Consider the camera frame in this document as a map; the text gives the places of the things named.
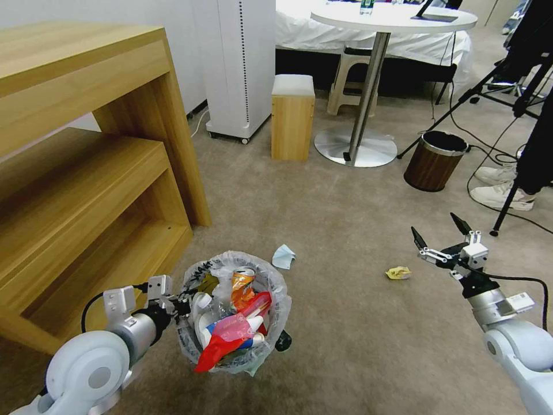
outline plastic stool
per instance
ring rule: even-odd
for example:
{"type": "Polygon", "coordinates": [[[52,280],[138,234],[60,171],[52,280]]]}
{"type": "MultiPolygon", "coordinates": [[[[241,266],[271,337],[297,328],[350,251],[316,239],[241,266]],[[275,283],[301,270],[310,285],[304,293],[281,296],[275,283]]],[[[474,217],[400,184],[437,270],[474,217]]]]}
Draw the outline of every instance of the plastic stool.
{"type": "MultiPolygon", "coordinates": [[[[359,95],[344,94],[344,88],[363,89],[363,83],[361,82],[347,82],[347,74],[350,69],[358,63],[368,65],[370,61],[370,53],[370,49],[344,48],[342,55],[340,56],[340,64],[338,65],[338,69],[336,71],[336,78],[330,87],[327,113],[337,115],[338,110],[342,105],[359,105],[361,97],[359,95]]],[[[369,116],[374,116],[375,109],[376,99],[374,100],[373,106],[369,110],[369,116]]]]}
{"type": "Polygon", "coordinates": [[[306,161],[315,90],[309,75],[277,75],[272,87],[271,157],[306,161]]]}

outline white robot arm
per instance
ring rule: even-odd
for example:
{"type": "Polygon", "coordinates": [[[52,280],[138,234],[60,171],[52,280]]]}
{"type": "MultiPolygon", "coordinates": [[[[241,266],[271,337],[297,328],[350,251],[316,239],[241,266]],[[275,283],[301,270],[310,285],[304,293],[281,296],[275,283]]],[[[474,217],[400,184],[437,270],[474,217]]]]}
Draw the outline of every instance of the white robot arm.
{"type": "Polygon", "coordinates": [[[483,272],[489,250],[481,233],[451,214],[464,242],[442,251],[428,248],[411,228],[419,257],[444,269],[463,286],[463,297],[484,331],[484,344],[520,390],[530,415],[553,415],[553,337],[530,322],[514,319],[534,306],[526,293],[505,297],[497,282],[483,272]]]}
{"type": "Polygon", "coordinates": [[[107,329],[65,343],[48,366],[47,392],[12,415],[100,415],[113,407],[172,318],[190,313],[186,299],[171,296],[171,285],[169,276],[150,278],[147,305],[132,315],[132,286],[105,291],[107,329]]]}

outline white table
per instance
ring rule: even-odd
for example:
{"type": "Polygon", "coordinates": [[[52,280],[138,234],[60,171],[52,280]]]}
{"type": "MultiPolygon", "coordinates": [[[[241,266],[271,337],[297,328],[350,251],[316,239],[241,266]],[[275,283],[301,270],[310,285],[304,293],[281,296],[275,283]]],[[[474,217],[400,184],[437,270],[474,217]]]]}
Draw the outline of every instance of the white table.
{"type": "Polygon", "coordinates": [[[334,2],[322,4],[311,11],[311,18],[321,23],[377,32],[355,125],[353,128],[342,126],[324,130],[315,137],[315,148],[324,157],[352,167],[376,167],[388,164],[397,156],[397,147],[389,136],[365,131],[368,108],[376,96],[390,34],[456,32],[473,28],[478,21],[471,13],[441,7],[429,7],[425,14],[455,16],[457,19],[453,22],[411,19],[420,8],[416,5],[376,3],[372,14],[360,14],[359,3],[334,2]]]}

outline shoe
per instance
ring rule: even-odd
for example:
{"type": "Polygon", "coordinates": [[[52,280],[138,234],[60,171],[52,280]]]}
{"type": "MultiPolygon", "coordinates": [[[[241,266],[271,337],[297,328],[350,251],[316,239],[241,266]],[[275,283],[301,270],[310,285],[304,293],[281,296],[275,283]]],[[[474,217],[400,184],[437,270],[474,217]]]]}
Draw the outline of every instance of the shoe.
{"type": "Polygon", "coordinates": [[[515,163],[511,166],[500,168],[480,167],[476,170],[476,173],[474,173],[474,177],[491,186],[512,182],[516,176],[517,166],[515,163]]]}
{"type": "MultiPolygon", "coordinates": [[[[512,187],[513,182],[488,187],[475,187],[471,190],[471,197],[482,205],[500,209],[505,204],[505,200],[512,187]]],[[[519,188],[514,194],[513,201],[509,207],[514,210],[531,210],[534,207],[535,198],[536,195],[529,195],[519,188]]]]}

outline floor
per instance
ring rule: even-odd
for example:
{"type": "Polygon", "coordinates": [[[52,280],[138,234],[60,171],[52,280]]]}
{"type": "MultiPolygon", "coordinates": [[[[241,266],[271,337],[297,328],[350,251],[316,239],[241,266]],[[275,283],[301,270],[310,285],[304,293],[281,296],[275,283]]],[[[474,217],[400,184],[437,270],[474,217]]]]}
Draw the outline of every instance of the floor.
{"type": "MultiPolygon", "coordinates": [[[[496,32],[474,32],[475,81],[503,55],[502,41],[496,32]]],[[[314,134],[353,122],[351,108],[334,117],[325,107],[322,93],[314,134]]],[[[436,114],[445,110],[440,105],[436,114]]],[[[430,117],[424,91],[407,98],[381,96],[370,126],[392,134],[403,149],[431,124],[430,117]]],[[[481,102],[465,104],[455,117],[493,142],[512,114],[481,102]]],[[[501,148],[514,151],[532,126],[531,119],[517,121],[501,148]]],[[[449,122],[441,128],[474,142],[449,122]]],[[[174,275],[178,279],[189,265],[225,250],[269,260],[286,243],[297,254],[291,270],[282,272],[293,298],[286,328],[293,344],[287,352],[274,352],[254,378],[199,375],[169,329],[146,355],[141,377],[110,413],[525,413],[513,383],[484,350],[460,285],[418,259],[412,243],[412,225],[432,247],[460,242],[449,218],[455,212],[484,232],[490,272],[553,284],[548,272],[552,235],[508,218],[499,238],[487,236],[496,214],[472,202],[465,190],[481,152],[464,156],[444,191],[423,193],[403,180],[410,157],[380,168],[352,169],[324,159],[312,147],[305,164],[271,160],[269,123],[247,146],[211,140],[203,128],[194,140],[214,225],[195,229],[174,275]],[[410,280],[384,276],[397,265],[412,270],[410,280]]],[[[553,228],[553,192],[542,193],[525,216],[553,228]]],[[[536,300],[537,307],[525,317],[539,324],[539,286],[502,286],[509,295],[527,291],[536,300]]],[[[48,357],[2,341],[0,359],[0,413],[6,413],[41,389],[48,357]]]]}

